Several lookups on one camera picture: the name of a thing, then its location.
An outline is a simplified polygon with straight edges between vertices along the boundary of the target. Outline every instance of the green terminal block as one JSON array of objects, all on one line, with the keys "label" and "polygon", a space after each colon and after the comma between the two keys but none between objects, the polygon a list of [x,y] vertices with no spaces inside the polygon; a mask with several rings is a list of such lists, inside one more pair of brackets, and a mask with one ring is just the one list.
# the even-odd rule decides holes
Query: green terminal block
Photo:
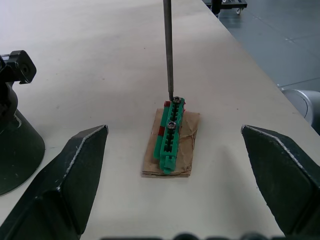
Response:
[{"label": "green terminal block", "polygon": [[154,147],[153,156],[159,160],[159,167],[165,174],[176,169],[179,147],[179,132],[184,114],[185,99],[175,96],[173,101],[165,101]]}]

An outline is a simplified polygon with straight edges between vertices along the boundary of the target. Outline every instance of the gray cylinder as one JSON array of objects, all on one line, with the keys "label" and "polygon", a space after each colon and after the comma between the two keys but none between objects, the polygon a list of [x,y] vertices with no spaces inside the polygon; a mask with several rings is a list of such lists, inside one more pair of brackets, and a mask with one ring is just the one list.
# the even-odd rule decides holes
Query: gray cylinder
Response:
[{"label": "gray cylinder", "polygon": [[320,92],[288,89],[283,94],[320,135]]}]

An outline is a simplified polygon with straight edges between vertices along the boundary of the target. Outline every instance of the table surface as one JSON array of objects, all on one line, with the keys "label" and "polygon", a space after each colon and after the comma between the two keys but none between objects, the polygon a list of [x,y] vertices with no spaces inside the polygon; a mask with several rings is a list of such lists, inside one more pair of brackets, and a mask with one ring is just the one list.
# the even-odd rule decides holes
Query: table surface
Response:
[{"label": "table surface", "polygon": [[[73,135],[109,126],[82,240],[282,234],[241,126],[285,134],[314,160],[320,138],[201,0],[172,1],[174,93],[201,120],[191,176],[170,179],[141,177],[156,109],[168,99],[162,1],[5,0],[0,9],[1,53],[26,50],[37,67],[32,84],[14,90],[45,141],[39,169]],[[0,197],[0,223],[34,176]]]}]

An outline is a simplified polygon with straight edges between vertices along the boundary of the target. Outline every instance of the brown cardboard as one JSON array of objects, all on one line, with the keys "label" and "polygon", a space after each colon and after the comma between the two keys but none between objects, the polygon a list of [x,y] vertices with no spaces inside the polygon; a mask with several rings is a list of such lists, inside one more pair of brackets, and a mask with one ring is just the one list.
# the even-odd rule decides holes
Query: brown cardboard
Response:
[{"label": "brown cardboard", "polygon": [[144,155],[142,176],[156,178],[189,177],[192,169],[200,113],[185,111],[183,114],[175,171],[170,175],[164,174],[159,168],[159,160],[153,156],[162,113],[163,109],[158,108],[156,110],[151,135]]}]

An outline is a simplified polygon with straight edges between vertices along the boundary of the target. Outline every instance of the gray floor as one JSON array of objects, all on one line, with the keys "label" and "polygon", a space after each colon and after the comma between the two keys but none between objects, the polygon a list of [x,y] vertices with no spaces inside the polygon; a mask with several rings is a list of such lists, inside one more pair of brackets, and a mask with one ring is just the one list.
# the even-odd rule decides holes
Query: gray floor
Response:
[{"label": "gray floor", "polygon": [[320,0],[246,0],[219,19],[282,90],[320,92]]}]

